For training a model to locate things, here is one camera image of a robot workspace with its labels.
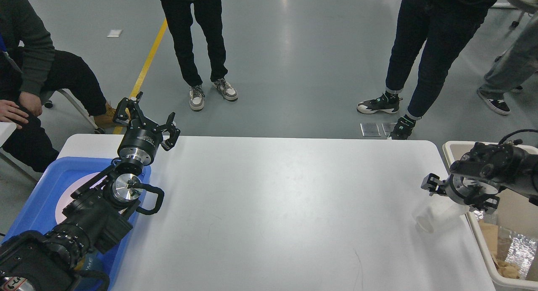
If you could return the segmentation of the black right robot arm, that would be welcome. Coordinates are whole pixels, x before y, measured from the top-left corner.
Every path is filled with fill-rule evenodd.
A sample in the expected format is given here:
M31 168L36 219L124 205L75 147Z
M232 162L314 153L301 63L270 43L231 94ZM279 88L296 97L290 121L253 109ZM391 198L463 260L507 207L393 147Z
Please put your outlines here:
M449 176L436 174L423 179L422 189L429 195L449 197L471 211L492 214L499 206L498 193L511 190L537 205L538 157L520 148L522 140L510 140L511 134L498 143L475 142L472 149L451 163Z

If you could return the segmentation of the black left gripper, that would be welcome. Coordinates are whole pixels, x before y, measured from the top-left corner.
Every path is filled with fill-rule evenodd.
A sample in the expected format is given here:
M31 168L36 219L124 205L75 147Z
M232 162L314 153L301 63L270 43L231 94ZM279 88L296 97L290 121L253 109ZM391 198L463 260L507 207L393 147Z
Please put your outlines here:
M136 97L123 98L116 107L113 123L125 129L117 153L122 159L134 158L141 163L153 163L159 145L164 151L173 149L181 131L175 124L174 111L164 124L156 126L156 133L146 130L148 123L140 109L142 96L143 93L139 92Z

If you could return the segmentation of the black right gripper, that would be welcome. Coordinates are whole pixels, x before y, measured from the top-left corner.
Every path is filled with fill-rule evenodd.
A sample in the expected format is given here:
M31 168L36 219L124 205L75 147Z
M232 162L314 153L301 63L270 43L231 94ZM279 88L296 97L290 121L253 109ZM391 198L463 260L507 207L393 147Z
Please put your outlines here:
M496 196L499 189L495 186L459 175L449 175L446 180L440 180L439 176L430 173L423 179L421 189L427 190L430 196L448 196L460 205L468 205L470 212L494 214L500 202L500 197Z

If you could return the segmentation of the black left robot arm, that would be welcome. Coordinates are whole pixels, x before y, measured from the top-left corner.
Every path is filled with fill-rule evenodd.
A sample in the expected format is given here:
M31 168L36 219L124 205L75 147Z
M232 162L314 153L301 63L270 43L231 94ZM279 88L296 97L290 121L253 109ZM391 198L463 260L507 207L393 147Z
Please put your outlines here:
M134 212L149 216L160 210L164 191L140 175L158 147L169 151L180 136L174 112L165 124L144 116L142 95L120 101L113 121L127 129L118 157L71 194L73 201L62 210L65 220L46 234L25 231L1 245L2 291L74 291L84 278L100 280L100 291L109 288L108 274L78 266L90 250L105 254L118 245L133 229Z

